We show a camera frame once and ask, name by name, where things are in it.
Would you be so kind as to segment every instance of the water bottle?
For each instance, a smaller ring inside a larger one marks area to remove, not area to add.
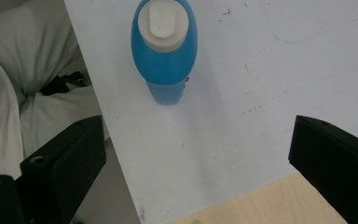
[[[197,56],[197,24],[186,0],[143,0],[132,22],[135,65],[157,103],[183,95]]]

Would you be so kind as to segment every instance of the white bottle cap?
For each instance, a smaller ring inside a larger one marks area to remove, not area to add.
[[[185,41],[188,16],[174,0],[151,0],[141,9],[138,26],[149,48],[166,53],[178,49]]]

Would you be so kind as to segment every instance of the white tabletop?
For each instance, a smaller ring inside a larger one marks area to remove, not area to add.
[[[190,0],[199,54],[172,106],[131,56],[139,2],[65,0],[142,223],[292,174],[297,114],[358,136],[358,0]]]

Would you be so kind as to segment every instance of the table surface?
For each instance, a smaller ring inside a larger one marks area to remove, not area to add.
[[[157,105],[131,57],[138,0],[65,0],[142,223],[167,223],[295,170],[297,114],[358,136],[358,1],[191,0],[199,54]]]
[[[171,224],[345,224],[301,175],[294,174]]]

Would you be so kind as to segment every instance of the scuff mark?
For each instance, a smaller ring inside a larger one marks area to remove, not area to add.
[[[226,16],[226,15],[230,15],[230,14],[231,14],[231,9],[228,8],[227,12],[223,13],[222,15]]]

